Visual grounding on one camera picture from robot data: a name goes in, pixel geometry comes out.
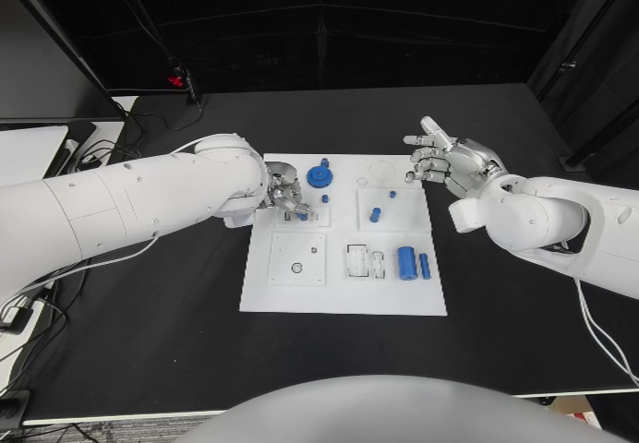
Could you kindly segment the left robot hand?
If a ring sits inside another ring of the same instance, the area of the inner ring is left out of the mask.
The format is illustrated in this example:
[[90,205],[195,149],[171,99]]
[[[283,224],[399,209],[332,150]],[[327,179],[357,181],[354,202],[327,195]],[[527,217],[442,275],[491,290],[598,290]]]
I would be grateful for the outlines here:
[[312,214],[311,206],[304,202],[302,185],[298,170],[286,162],[268,162],[269,186],[259,209],[280,208],[288,217],[296,216],[306,221]]

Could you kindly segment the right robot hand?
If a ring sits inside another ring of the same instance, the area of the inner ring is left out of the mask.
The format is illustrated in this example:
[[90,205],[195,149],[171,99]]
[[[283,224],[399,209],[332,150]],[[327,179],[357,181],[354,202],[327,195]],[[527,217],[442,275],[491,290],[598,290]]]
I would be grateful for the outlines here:
[[423,135],[405,137],[418,147],[406,182],[441,183],[458,198],[477,198],[491,180],[508,174],[498,154],[472,139],[451,137],[430,116],[422,127]]

